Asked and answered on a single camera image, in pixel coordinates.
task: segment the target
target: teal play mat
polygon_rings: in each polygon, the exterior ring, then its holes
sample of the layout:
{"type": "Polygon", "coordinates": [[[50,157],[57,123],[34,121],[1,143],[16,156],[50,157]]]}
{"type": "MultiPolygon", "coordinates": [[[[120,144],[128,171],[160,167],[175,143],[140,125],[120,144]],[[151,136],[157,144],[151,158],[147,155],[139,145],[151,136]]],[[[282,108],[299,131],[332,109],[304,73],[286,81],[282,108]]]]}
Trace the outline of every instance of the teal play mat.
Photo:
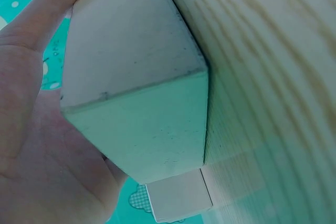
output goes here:
{"type": "MultiPolygon", "coordinates": [[[[0,29],[21,12],[30,0],[0,0],[0,29]]],[[[43,59],[42,89],[61,86],[67,32],[70,21],[65,19],[48,45],[43,59]]],[[[108,224],[154,224],[146,188],[128,179],[121,191],[118,206],[108,224]]],[[[176,221],[183,224],[203,224],[201,216],[176,221]]]]}

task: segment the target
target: white wooden block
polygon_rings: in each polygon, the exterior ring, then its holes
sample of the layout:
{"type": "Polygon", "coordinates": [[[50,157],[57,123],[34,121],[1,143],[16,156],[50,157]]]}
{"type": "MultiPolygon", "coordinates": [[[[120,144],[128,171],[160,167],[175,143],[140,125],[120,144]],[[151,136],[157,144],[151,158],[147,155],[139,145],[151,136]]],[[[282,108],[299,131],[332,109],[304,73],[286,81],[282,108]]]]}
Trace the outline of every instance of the white wooden block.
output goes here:
{"type": "Polygon", "coordinates": [[[146,185],[155,220],[174,222],[212,207],[200,169],[146,185]]]}
{"type": "Polygon", "coordinates": [[[146,184],[203,165],[208,73],[172,0],[79,0],[61,109],[146,184]]]}

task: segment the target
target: hand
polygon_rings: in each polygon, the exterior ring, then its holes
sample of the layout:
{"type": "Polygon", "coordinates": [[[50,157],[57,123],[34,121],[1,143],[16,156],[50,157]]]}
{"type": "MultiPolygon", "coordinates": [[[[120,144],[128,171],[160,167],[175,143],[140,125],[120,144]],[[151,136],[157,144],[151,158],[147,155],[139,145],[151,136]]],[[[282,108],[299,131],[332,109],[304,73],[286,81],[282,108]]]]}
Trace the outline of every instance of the hand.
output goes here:
{"type": "Polygon", "coordinates": [[[104,223],[126,175],[40,92],[42,57],[76,0],[33,0],[0,31],[0,223],[104,223]]]}

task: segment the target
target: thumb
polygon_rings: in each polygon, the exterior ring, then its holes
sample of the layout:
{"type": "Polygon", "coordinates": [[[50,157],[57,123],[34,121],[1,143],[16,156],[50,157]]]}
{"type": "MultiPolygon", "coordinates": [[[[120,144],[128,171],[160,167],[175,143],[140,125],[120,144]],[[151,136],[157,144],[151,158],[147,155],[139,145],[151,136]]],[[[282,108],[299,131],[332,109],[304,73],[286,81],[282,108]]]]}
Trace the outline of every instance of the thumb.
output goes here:
{"type": "Polygon", "coordinates": [[[16,157],[40,89],[42,56],[76,0],[32,0],[0,31],[0,156],[16,157]]]}

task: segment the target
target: light wood surface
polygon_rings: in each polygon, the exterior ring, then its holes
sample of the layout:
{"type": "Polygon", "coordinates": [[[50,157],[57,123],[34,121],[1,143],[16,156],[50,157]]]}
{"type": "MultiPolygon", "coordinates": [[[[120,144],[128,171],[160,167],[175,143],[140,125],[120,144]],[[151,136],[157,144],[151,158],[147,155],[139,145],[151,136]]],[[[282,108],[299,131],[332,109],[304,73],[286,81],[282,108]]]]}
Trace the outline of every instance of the light wood surface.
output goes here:
{"type": "Polygon", "coordinates": [[[205,223],[336,223],[336,0],[175,2],[211,69],[205,223]]]}

